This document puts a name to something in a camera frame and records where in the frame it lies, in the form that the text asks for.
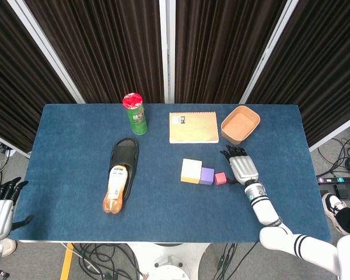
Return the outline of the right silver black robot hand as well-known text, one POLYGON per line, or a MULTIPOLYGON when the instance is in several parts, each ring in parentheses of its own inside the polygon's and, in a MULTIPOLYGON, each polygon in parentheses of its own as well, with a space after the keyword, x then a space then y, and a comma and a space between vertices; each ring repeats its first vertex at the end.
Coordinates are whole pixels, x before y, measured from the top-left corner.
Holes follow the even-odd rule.
POLYGON ((226 150, 219 151, 230 164, 234 178, 227 178, 229 184, 247 186, 258 181, 258 171, 245 149, 238 146, 226 145, 226 150))

